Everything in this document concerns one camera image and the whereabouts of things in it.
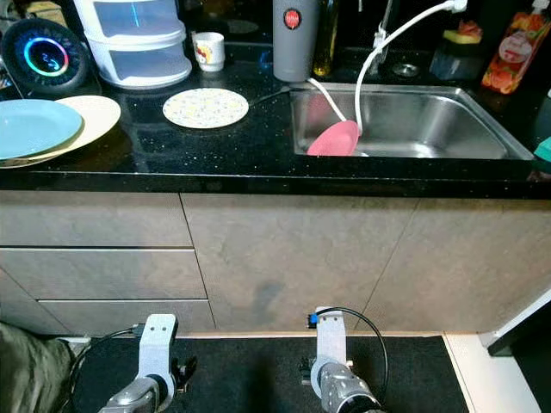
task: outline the cabinet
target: cabinet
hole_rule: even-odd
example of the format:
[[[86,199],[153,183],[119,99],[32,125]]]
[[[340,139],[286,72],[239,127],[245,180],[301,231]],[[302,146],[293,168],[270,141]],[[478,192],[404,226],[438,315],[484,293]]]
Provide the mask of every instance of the cabinet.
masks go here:
[[[318,305],[363,309],[417,200],[183,194],[218,328],[304,330]]]
[[[421,200],[365,314],[384,330],[488,331],[551,287],[551,203]]]
[[[189,247],[177,194],[0,191],[0,245]]]
[[[174,314],[179,336],[214,329],[205,299],[175,300],[42,300],[41,305],[76,334],[103,336],[145,323],[153,313]]]
[[[205,299],[193,250],[0,249],[36,299]]]
[[[39,334],[69,330],[0,268],[0,321]]]
[[[34,332],[103,335],[152,312],[214,328],[178,194],[0,191],[0,268],[2,320]]]

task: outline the black floor mat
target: black floor mat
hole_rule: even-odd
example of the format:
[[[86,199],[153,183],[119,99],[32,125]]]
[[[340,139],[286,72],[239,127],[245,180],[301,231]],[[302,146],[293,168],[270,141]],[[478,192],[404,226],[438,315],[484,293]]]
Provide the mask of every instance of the black floor mat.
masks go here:
[[[441,337],[388,337],[390,412],[467,412]],[[354,371],[375,395],[382,357],[374,337],[348,339]],[[300,359],[316,353],[315,338],[176,340],[180,361],[195,355],[198,367],[189,392],[167,412],[321,413],[310,386],[300,384]],[[78,413],[96,413],[127,385],[138,368],[138,340],[111,340],[90,354],[75,393]]]

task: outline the black granite countertop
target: black granite countertop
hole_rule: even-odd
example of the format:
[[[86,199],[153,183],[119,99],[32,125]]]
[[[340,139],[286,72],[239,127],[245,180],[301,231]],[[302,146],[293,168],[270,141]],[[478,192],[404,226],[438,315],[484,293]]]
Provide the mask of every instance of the black granite countertop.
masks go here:
[[[194,68],[186,81],[169,88],[132,92],[105,86],[103,94],[122,108],[113,130],[47,163],[0,170],[0,189],[551,199],[551,180],[533,161],[294,154],[288,94],[252,106],[240,122],[220,129],[196,131],[167,121],[163,103],[182,90],[220,87],[253,101],[282,87],[258,48],[235,50],[222,72]],[[358,62],[341,65],[329,80],[355,82]],[[367,82],[404,80],[389,75]],[[431,76],[406,82],[438,84]],[[546,90],[521,87],[513,96],[477,86],[467,91],[530,151],[551,136]]]

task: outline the floor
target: floor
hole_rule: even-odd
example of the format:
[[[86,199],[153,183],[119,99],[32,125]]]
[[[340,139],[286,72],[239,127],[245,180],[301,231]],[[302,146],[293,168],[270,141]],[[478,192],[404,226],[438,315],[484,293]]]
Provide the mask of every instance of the floor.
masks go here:
[[[441,336],[388,337],[387,411],[467,412],[467,405]],[[349,337],[355,373],[375,395],[383,364],[372,336]],[[302,357],[315,356],[316,339],[248,338],[176,340],[174,353],[192,355],[198,367],[188,393],[167,413],[322,413],[309,385],[300,383]],[[138,341],[115,339],[98,347],[83,365],[75,394],[76,412],[96,413],[136,374]]]
[[[541,411],[512,357],[492,358],[477,335],[386,339],[389,412],[532,413]],[[300,385],[302,357],[315,354],[315,337],[176,340],[180,357],[196,355],[190,391],[167,410],[176,412],[321,413],[312,389]],[[381,358],[374,337],[348,339],[355,371],[375,395]],[[135,375],[138,341],[113,340],[83,367],[76,412],[96,412]]]
[[[541,411],[513,357],[490,357],[477,335],[443,338],[470,412]]]

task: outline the bottle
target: bottle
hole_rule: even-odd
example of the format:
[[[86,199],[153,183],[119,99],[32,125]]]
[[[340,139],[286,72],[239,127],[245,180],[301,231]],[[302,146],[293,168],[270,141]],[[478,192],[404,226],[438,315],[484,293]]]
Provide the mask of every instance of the bottle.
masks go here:
[[[482,78],[482,85],[504,95],[513,93],[523,79],[551,22],[542,14],[549,0],[535,0],[531,14],[515,14],[499,49]]]
[[[323,0],[319,15],[318,38],[313,55],[313,72],[317,76],[331,73],[337,38],[338,9],[340,0]]]
[[[274,76],[305,82],[312,72],[319,0],[274,0]]]
[[[440,80],[474,80],[485,63],[480,41],[482,29],[475,22],[459,23],[457,30],[446,30],[434,53],[430,73]]]

